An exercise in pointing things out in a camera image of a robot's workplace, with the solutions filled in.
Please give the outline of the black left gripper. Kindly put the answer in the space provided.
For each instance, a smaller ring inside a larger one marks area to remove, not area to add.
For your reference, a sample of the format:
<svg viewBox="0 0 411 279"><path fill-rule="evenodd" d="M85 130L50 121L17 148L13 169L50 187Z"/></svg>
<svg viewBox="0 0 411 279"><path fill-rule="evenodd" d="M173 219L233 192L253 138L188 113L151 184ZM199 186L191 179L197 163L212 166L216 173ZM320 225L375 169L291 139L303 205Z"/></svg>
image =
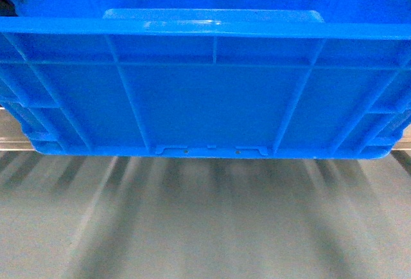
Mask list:
<svg viewBox="0 0 411 279"><path fill-rule="evenodd" d="M11 0L0 0L0 16L1 17L15 17L16 9Z"/></svg>

